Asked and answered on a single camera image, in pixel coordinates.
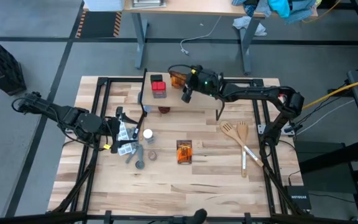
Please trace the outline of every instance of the yellow cable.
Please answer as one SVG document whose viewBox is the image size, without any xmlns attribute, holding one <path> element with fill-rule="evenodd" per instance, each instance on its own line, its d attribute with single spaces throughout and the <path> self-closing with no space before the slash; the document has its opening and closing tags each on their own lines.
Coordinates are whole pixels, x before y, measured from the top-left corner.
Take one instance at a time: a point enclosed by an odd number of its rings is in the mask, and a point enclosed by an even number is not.
<svg viewBox="0 0 358 224">
<path fill-rule="evenodd" d="M 335 5 L 333 5 L 330 9 L 328 9 L 328 11 L 326 11 L 323 15 L 317 17 L 316 19 L 312 19 L 312 20 L 310 20 L 310 21 L 304 21 L 304 20 L 302 19 L 302 22 L 304 22 L 304 23 L 309 23 L 309 22 L 314 22 L 314 21 L 316 21 L 316 20 L 322 18 L 322 17 L 325 16 L 327 13 L 329 13 L 331 10 L 333 10 L 333 9 L 335 8 L 335 6 L 337 6 L 341 1 L 342 1 L 342 0 L 338 0 L 338 1 L 335 3 Z"/>
<path fill-rule="evenodd" d="M 347 86 L 344 86 L 344 87 L 342 87 L 342 88 L 340 88 L 340 89 L 337 89 L 337 90 L 333 91 L 332 93 L 330 93 L 330 94 L 328 94 L 328 95 L 325 95 L 325 96 L 321 97 L 320 99 L 315 100 L 315 101 L 309 103 L 308 105 L 302 107 L 302 109 L 303 109 L 303 110 L 304 110 L 304 109 L 307 109 L 307 108 L 309 108 L 310 106 L 313 106 L 313 105 L 315 105 L 316 103 L 319 103 L 320 101 L 323 101 L 323 100 L 325 100 L 326 98 L 335 95 L 336 93 L 339 93 L 339 92 L 341 92 L 341 91 L 347 90 L 348 88 L 352 88 L 352 87 L 354 87 L 354 86 L 356 86 L 356 85 L 358 85 L 358 82 L 357 82 L 357 83 L 350 84 L 350 85 L 347 85 Z"/>
</svg>

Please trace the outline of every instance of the small white cap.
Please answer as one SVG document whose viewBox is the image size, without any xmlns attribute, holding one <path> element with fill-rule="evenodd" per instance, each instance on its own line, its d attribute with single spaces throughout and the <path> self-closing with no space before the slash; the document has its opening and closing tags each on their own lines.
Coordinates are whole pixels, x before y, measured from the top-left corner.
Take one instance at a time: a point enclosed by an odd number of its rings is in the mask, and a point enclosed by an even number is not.
<svg viewBox="0 0 358 224">
<path fill-rule="evenodd" d="M 151 137 L 153 137 L 153 131 L 150 129 L 146 129 L 143 131 L 143 137 L 146 139 L 149 139 Z"/>
</svg>

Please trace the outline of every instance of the black crate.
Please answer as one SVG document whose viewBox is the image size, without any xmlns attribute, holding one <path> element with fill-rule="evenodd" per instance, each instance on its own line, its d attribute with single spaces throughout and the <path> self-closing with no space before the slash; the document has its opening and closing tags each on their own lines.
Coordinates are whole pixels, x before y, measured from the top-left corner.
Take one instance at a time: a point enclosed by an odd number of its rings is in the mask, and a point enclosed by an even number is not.
<svg viewBox="0 0 358 224">
<path fill-rule="evenodd" d="M 10 96 L 26 89 L 20 63 L 1 45 L 0 89 Z"/>
</svg>

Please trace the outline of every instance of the gray desk leg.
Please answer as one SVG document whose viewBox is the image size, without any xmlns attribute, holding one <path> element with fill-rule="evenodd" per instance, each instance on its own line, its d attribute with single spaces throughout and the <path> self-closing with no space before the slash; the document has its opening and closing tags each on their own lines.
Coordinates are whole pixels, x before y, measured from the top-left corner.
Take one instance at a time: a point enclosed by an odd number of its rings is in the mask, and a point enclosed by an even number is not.
<svg viewBox="0 0 358 224">
<path fill-rule="evenodd" d="M 137 38 L 137 55 L 135 60 L 135 68 L 140 69 L 142 66 L 143 49 L 145 45 L 145 38 L 147 32 L 148 22 L 147 19 L 142 21 L 140 13 L 131 13 L 134 22 L 135 33 Z"/>
<path fill-rule="evenodd" d="M 252 38 L 254 38 L 256 28 L 260 23 L 260 18 L 253 17 L 249 22 L 248 29 L 240 29 L 241 38 L 241 54 L 242 54 L 242 65 L 244 67 L 244 74 L 249 75 L 251 73 L 251 58 L 249 55 L 249 45 L 251 44 Z"/>
</svg>

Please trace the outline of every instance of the black mat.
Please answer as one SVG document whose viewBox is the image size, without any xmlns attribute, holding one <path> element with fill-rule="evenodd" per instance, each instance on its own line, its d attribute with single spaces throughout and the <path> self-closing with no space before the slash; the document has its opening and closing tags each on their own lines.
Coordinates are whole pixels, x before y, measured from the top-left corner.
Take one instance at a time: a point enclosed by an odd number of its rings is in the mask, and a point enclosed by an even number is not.
<svg viewBox="0 0 358 224">
<path fill-rule="evenodd" d="M 83 12 L 76 37 L 117 37 L 120 24 L 120 12 Z"/>
<path fill-rule="evenodd" d="M 296 141 L 299 162 L 342 148 L 340 143 Z M 307 174 L 302 174 L 303 184 L 308 190 L 355 194 L 353 178 L 348 164 L 339 164 Z"/>
</svg>

